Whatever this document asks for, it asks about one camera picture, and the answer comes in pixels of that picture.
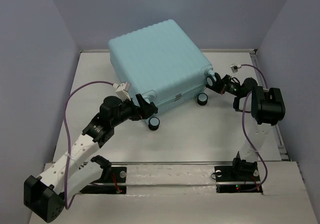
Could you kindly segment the light blue hard suitcase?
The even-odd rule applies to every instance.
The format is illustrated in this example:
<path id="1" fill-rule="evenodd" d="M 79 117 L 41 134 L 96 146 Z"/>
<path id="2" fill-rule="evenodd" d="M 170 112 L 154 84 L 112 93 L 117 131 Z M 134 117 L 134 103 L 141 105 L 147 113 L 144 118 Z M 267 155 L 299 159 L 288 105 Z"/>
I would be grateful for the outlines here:
<path id="1" fill-rule="evenodd" d="M 160 125 L 159 115 L 204 94 L 207 77 L 215 72 L 210 61 L 174 20 L 166 20 L 108 42 L 110 62 L 129 94 L 153 102 L 158 113 L 145 122 Z"/>

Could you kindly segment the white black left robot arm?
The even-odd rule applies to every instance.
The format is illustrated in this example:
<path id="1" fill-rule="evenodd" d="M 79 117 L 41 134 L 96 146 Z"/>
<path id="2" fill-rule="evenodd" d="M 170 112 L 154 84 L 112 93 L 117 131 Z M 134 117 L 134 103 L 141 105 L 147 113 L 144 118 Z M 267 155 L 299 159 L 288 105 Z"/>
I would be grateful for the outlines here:
<path id="1" fill-rule="evenodd" d="M 135 104 L 132 99 L 106 97 L 78 139 L 68 144 L 67 152 L 37 177 L 31 175 L 24 181 L 24 205 L 50 223 L 88 184 L 108 180 L 112 164 L 96 152 L 112 138 L 116 126 L 127 120 L 146 120 L 158 112 L 141 94 L 136 100 Z"/>

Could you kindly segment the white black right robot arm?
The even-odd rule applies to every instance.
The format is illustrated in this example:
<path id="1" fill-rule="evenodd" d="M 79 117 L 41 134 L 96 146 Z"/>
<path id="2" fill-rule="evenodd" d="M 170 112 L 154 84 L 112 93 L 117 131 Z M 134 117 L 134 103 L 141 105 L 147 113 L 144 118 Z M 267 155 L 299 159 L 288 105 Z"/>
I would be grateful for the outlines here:
<path id="1" fill-rule="evenodd" d="M 254 175 L 258 170 L 258 156 L 266 136 L 277 123 L 285 116 L 285 104 L 279 88 L 265 89 L 259 86 L 255 79 L 249 77 L 242 84 L 232 81 L 230 75 L 223 78 L 218 73 L 214 76 L 206 77 L 206 87 L 218 94 L 225 92 L 235 96 L 233 108 L 242 113 L 242 118 L 246 115 L 246 107 L 241 110 L 240 99 L 244 98 L 244 105 L 251 99 L 250 111 L 252 117 L 252 128 L 249 133 L 243 127 L 246 141 L 230 167 L 230 175 L 241 180 L 250 175 Z"/>

